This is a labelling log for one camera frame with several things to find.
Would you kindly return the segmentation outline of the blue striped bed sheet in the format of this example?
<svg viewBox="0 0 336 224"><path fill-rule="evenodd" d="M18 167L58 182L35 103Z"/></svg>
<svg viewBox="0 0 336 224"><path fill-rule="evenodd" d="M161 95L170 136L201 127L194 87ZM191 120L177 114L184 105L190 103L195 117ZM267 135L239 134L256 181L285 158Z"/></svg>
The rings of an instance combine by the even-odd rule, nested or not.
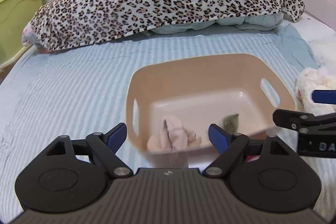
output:
<svg viewBox="0 0 336 224"><path fill-rule="evenodd" d="M15 180L57 136L82 139L124 121L127 88L138 68L224 53L257 56L289 90L303 69L317 67L308 44L292 26L257 32L213 25L56 53L30 48L1 83L1 221L21 214Z"/></svg>

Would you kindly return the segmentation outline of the green plastic cabinet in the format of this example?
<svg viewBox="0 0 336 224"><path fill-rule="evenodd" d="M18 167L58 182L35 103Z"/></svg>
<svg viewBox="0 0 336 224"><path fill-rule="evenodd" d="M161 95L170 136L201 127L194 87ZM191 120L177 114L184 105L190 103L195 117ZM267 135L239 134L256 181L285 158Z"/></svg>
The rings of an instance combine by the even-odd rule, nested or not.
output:
<svg viewBox="0 0 336 224"><path fill-rule="evenodd" d="M42 0L1 0L1 69L26 51L22 32L41 6Z"/></svg>

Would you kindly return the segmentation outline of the pink cloth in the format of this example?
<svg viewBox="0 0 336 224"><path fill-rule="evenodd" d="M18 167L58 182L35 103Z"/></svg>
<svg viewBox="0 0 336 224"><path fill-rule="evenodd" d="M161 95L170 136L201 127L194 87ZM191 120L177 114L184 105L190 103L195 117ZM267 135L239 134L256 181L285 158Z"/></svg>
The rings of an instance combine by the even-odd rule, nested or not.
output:
<svg viewBox="0 0 336 224"><path fill-rule="evenodd" d="M185 128L180 119L169 115L162 118L158 132L151 135L147 142L150 152L182 151L191 147L199 147L202 138Z"/></svg>

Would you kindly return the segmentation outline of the dark green snack packet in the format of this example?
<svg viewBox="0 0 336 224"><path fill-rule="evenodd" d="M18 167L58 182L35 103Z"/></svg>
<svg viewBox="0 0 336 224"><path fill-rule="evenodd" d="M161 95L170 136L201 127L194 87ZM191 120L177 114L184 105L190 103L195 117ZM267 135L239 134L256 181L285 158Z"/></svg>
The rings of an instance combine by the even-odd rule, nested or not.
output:
<svg viewBox="0 0 336 224"><path fill-rule="evenodd" d="M239 127L239 114L231 114L224 117L220 123L220 127L230 135L237 133Z"/></svg>

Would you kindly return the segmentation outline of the light teal quilt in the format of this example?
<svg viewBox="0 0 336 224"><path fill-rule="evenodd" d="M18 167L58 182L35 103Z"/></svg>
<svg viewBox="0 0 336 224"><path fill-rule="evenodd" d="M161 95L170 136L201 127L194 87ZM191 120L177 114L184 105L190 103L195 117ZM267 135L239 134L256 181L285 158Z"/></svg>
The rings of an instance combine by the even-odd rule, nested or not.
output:
<svg viewBox="0 0 336 224"><path fill-rule="evenodd" d="M273 32L274 29L282 23L284 14L257 15L257 16L241 16L238 18L217 19L209 22L185 23L167 25L144 31L141 34L146 37L151 36L189 36L207 34L215 31L215 33L230 32Z"/></svg>

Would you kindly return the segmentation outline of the white mattress pad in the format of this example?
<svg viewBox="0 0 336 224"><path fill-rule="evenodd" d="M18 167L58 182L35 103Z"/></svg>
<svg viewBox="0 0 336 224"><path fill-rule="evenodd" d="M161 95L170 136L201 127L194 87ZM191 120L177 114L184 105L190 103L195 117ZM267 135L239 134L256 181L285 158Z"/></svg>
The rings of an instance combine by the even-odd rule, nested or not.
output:
<svg viewBox="0 0 336 224"><path fill-rule="evenodd" d="M306 13L296 23L284 17L281 25L288 24L293 26L309 45L317 65L327 67L328 71L335 75L335 30Z"/></svg>

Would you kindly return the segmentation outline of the beige plastic basket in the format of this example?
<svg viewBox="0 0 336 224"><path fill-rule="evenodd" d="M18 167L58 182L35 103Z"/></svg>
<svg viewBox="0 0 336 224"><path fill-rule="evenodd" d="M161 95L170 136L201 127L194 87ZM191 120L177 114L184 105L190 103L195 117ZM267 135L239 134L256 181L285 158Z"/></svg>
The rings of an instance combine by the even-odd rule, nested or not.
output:
<svg viewBox="0 0 336 224"><path fill-rule="evenodd" d="M256 56L235 53L149 65L131 77L126 97L127 138L156 168L204 168L218 152L209 126L239 116L238 131L255 136L273 127L273 112L295 110L295 99L280 77ZM201 138L199 147L151 152L150 137L173 115Z"/></svg>

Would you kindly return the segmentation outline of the white fluffy plush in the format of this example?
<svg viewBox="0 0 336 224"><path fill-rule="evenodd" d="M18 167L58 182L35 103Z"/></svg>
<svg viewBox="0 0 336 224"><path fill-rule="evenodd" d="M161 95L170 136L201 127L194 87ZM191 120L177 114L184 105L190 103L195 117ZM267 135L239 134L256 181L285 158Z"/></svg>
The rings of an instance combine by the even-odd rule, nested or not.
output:
<svg viewBox="0 0 336 224"><path fill-rule="evenodd" d="M335 90L335 75L327 67L305 68L297 76L294 93L301 103L302 110L315 116L335 112L335 105L315 103L311 99L314 90Z"/></svg>

